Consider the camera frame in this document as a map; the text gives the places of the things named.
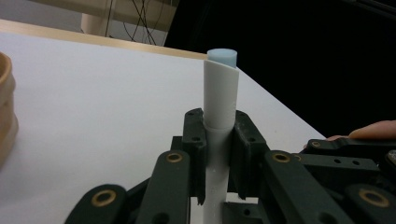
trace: white tabletop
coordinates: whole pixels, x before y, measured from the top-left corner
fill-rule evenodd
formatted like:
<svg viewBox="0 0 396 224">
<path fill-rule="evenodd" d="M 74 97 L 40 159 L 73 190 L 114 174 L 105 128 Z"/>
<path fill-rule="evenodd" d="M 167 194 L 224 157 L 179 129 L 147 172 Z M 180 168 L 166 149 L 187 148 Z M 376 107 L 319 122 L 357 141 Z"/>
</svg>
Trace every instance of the white tabletop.
<svg viewBox="0 0 396 224">
<path fill-rule="evenodd" d="M 0 170 L 0 223 L 64 223 L 88 190 L 132 188 L 182 135 L 184 114 L 203 107 L 202 60 L 7 33 L 0 51 L 20 124 Z M 237 109 L 271 149 L 323 138 L 242 71 Z M 191 223 L 202 222 L 191 205 Z"/>
</svg>

